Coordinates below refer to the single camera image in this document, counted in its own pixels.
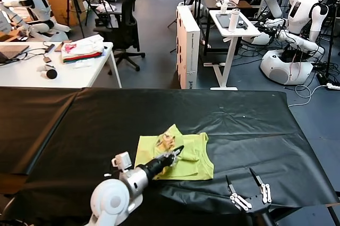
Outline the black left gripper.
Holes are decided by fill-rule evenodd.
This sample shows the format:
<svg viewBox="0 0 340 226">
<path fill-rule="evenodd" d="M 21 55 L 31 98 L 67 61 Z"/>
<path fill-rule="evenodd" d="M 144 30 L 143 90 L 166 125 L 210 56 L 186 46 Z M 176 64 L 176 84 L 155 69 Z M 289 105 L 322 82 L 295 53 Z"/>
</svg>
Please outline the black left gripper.
<svg viewBox="0 0 340 226">
<path fill-rule="evenodd" d="M 150 162 L 144 165 L 144 171 L 149 180 L 152 180 L 156 175 L 167 167 L 173 167 L 179 160 L 179 154 L 184 149 L 184 145 L 176 147 L 175 149 L 160 154 L 157 158 L 152 159 Z"/>
</svg>

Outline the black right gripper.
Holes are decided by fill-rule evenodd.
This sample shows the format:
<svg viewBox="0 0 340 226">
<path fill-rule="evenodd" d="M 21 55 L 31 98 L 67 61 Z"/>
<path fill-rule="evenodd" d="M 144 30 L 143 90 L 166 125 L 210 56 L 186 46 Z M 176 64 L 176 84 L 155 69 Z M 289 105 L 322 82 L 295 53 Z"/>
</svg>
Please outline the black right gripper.
<svg viewBox="0 0 340 226">
<path fill-rule="evenodd" d="M 228 189 L 231 193 L 229 199 L 239 210 L 245 211 L 248 214 L 255 215 L 255 214 L 269 213 L 269 208 L 272 202 L 270 184 L 264 183 L 260 175 L 255 173 L 255 171 L 252 168 L 250 168 L 250 172 L 254 180 L 256 181 L 256 184 L 260 188 L 260 193 L 262 195 L 255 195 L 255 196 L 249 197 L 247 198 L 247 201 L 246 201 L 242 196 L 240 196 L 236 192 L 228 176 L 225 176 Z"/>
</svg>

